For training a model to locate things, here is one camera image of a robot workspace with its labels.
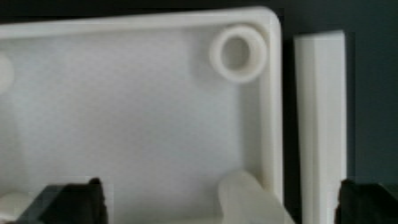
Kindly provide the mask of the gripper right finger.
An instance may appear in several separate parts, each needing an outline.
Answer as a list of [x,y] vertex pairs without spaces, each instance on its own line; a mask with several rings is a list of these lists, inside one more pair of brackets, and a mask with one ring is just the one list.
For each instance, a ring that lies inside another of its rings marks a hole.
[[337,224],[398,224],[398,184],[341,182]]

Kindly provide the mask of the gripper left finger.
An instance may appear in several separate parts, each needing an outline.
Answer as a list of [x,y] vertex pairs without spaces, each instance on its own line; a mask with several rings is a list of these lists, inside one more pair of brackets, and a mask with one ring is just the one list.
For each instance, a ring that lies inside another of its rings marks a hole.
[[14,224],[108,224],[101,179],[47,185]]

